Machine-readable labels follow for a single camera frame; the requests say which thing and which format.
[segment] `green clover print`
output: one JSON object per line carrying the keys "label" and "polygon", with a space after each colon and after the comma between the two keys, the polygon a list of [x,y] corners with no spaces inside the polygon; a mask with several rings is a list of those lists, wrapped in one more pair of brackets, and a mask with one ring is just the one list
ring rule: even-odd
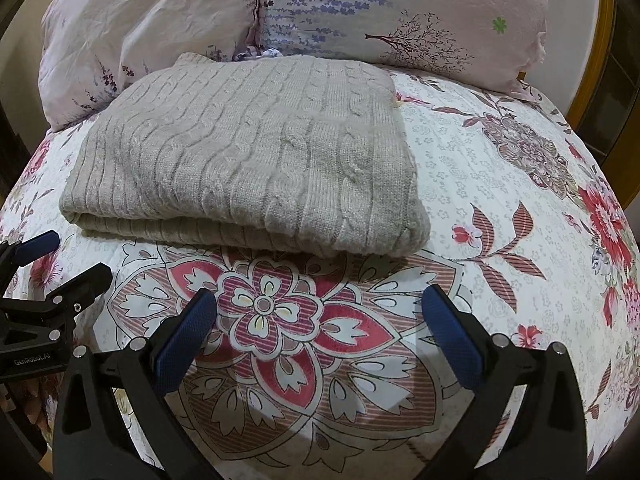
{"label": "green clover print", "polygon": [[498,16],[495,20],[494,20],[494,30],[498,33],[498,34],[504,34],[504,31],[507,30],[507,22],[501,18],[500,16]]}

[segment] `bedsheet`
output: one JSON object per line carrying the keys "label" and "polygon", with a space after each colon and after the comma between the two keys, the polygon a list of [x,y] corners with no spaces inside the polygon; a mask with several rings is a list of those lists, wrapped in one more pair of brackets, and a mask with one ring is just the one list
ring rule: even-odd
{"label": "bedsheet", "polygon": [[[94,117],[49,134],[2,208],[2,240],[48,229],[62,238],[8,294],[39,299],[97,262],[111,266],[111,290],[78,317],[74,335],[106,351],[151,334],[210,288],[216,328],[167,400],[223,476],[403,480],[472,399],[417,304],[439,283],[490,333],[528,348],[566,344],[595,464],[640,402],[638,247],[620,204],[536,89],[523,84],[533,97],[524,103],[425,72],[390,74],[432,222],[414,256],[321,260],[81,232],[58,199]],[[42,381],[52,427],[60,377]],[[126,395],[116,398],[155,463]],[[498,455],[521,399],[517,388],[483,461]]]}

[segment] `pillow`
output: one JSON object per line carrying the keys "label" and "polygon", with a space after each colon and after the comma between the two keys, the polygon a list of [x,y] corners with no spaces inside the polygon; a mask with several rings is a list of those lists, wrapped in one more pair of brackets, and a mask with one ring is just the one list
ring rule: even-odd
{"label": "pillow", "polygon": [[257,0],[53,0],[42,19],[45,117],[60,130],[183,52],[232,60],[256,21]]}
{"label": "pillow", "polygon": [[258,44],[285,55],[420,68],[529,98],[547,0],[260,0]]}

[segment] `bed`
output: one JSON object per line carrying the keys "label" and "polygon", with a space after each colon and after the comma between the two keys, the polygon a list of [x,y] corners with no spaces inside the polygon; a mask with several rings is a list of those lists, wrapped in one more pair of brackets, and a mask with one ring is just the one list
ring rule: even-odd
{"label": "bed", "polygon": [[[1,240],[49,229],[62,239],[55,253],[20,270],[8,294],[42,299],[107,264],[111,290],[78,317],[74,339],[108,351],[149,336],[209,288],[218,297],[216,329],[167,400],[225,478],[410,479],[472,398],[416,306],[437,283],[490,333],[526,348],[566,344],[591,468],[640,404],[639,251],[618,200],[562,114],[530,85],[521,83],[529,95],[522,101],[421,70],[384,69],[431,219],[431,238],[413,256],[323,260],[82,232],[58,201],[93,114],[48,133],[6,198]],[[238,279],[249,289],[241,306],[232,287]],[[265,282],[277,286],[266,290]],[[278,333],[269,360],[247,349],[255,333],[232,322],[264,295],[276,307],[295,303],[296,320],[311,327],[289,326],[283,335],[278,327],[291,320],[274,310],[265,319]],[[52,428],[60,377],[41,387]],[[140,455],[155,463],[126,395],[116,398]],[[484,462],[500,453],[521,400],[514,389]]]}

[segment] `floral pillowcase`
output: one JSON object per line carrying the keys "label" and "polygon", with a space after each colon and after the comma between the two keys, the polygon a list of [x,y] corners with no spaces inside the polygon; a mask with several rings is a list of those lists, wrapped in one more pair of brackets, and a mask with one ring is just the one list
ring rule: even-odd
{"label": "floral pillowcase", "polygon": [[260,0],[258,44],[358,59],[529,98],[518,72],[543,59],[547,0]]}
{"label": "floral pillowcase", "polygon": [[54,131],[195,52],[231,60],[253,42],[257,0],[53,0],[38,86]]}

